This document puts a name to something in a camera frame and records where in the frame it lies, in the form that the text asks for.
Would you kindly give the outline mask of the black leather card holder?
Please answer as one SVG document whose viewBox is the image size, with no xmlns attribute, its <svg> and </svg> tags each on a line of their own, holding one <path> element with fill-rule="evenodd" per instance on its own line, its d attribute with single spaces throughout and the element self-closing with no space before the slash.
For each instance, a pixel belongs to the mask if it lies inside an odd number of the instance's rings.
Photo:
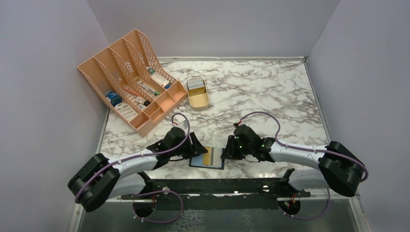
<svg viewBox="0 0 410 232">
<path fill-rule="evenodd" d="M 206 169 L 224 169 L 224 160 L 221 158 L 224 148 L 205 146 L 206 153 L 190 159 L 189 166 Z"/>
</svg>

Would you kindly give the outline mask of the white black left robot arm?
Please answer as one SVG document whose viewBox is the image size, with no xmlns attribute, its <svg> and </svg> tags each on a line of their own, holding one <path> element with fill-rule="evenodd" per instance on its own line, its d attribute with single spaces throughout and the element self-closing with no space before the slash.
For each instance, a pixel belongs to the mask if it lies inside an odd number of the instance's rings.
<svg viewBox="0 0 410 232">
<path fill-rule="evenodd" d="M 173 127 L 163 139 L 122 159 L 109 159 L 101 153 L 92 156 L 67 187 L 75 202 L 86 212 L 92 212 L 116 196 L 134 192 L 139 198 L 147 198 L 152 185 L 145 171 L 168 164 L 174 156 L 188 160 L 205 153 L 207 149 L 194 132 L 186 134 L 181 128 Z"/>
</svg>

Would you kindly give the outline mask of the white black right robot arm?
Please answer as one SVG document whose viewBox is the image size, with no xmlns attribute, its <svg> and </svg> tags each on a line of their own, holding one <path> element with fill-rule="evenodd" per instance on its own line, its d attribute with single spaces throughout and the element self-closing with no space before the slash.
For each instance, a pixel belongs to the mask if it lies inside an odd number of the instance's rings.
<svg viewBox="0 0 410 232">
<path fill-rule="evenodd" d="M 247 155 L 258 161 L 305 167 L 288 169 L 282 177 L 279 191 L 286 197 L 314 188 L 331 189 L 342 196 L 353 197 L 365 174 L 364 164 L 339 142 L 323 146 L 283 144 L 276 138 L 261 138 L 247 125 L 236 125 L 221 159 L 242 160 Z"/>
</svg>

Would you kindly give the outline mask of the beige card tray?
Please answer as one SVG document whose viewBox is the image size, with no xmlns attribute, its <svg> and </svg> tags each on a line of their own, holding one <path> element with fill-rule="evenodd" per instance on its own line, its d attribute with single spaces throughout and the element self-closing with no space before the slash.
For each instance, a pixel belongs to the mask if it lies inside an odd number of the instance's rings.
<svg viewBox="0 0 410 232">
<path fill-rule="evenodd" d="M 188 99 L 189 99 L 190 107 L 194 111 L 202 111 L 209 107 L 209 96 L 208 96 L 207 88 L 205 92 L 194 93 L 194 92 L 188 91 Z"/>
</svg>

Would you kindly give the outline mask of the white label card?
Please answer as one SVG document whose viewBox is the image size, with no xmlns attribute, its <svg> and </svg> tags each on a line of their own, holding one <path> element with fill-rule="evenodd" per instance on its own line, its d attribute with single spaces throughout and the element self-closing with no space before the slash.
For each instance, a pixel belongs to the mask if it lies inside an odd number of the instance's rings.
<svg viewBox="0 0 410 232">
<path fill-rule="evenodd" d="M 133 125 L 132 121 L 138 116 L 138 112 L 135 111 L 129 104 L 127 103 L 119 103 L 114 107 L 119 114 L 131 125 Z"/>
</svg>

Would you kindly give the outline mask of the white glue stick box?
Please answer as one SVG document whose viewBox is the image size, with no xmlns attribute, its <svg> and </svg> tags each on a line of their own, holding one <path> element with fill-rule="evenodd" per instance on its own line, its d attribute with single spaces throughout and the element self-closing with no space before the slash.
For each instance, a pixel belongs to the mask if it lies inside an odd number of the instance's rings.
<svg viewBox="0 0 410 232">
<path fill-rule="evenodd" d="M 168 89 L 171 86 L 171 82 L 169 80 L 157 73 L 151 67 L 146 66 L 146 70 L 150 73 L 151 79 L 159 86 L 163 87 L 164 89 Z"/>
</svg>

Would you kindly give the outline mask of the orange plastic desk organizer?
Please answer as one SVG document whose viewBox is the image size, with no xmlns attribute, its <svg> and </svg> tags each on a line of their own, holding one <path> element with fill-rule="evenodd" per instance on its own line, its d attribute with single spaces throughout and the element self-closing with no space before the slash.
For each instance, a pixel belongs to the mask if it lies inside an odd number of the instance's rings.
<svg viewBox="0 0 410 232">
<path fill-rule="evenodd" d="M 151 79 L 146 66 L 169 80 L 171 86 L 168 89 L 159 86 Z M 162 68 L 147 36 L 136 29 L 77 68 L 105 105 L 141 137 L 148 135 L 188 96 L 182 83 Z M 145 82 L 160 95 L 155 96 L 143 89 L 137 84 L 139 81 Z M 132 89 L 144 98 L 126 92 L 122 87 Z M 128 123 L 105 97 L 104 93 L 108 90 L 115 91 L 123 103 L 129 104 L 138 112 L 138 116 L 132 121 L 133 125 Z"/>
</svg>

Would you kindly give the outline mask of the orange pen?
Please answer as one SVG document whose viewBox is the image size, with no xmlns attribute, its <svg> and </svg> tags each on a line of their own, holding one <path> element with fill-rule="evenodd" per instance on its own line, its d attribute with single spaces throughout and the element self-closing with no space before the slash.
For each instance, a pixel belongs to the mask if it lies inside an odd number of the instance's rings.
<svg viewBox="0 0 410 232">
<path fill-rule="evenodd" d="M 137 93 L 136 91 L 132 90 L 132 89 L 127 89 L 126 87 L 122 87 L 122 89 L 130 94 L 133 94 L 135 96 L 144 98 L 144 96 L 142 96 L 141 94 Z"/>
</svg>

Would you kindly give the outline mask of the black mounting base rail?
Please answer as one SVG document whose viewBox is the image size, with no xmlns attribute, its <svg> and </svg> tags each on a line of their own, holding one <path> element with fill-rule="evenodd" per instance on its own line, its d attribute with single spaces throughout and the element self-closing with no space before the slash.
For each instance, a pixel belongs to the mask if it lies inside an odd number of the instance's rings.
<svg viewBox="0 0 410 232">
<path fill-rule="evenodd" d="M 153 206 L 160 211 L 273 209 L 278 202 L 295 197 L 310 197 L 304 190 L 292 190 L 280 178 L 253 179 L 154 179 L 143 190 L 156 191 L 153 196 L 138 197 L 134 193 L 121 196 L 138 209 Z"/>
</svg>

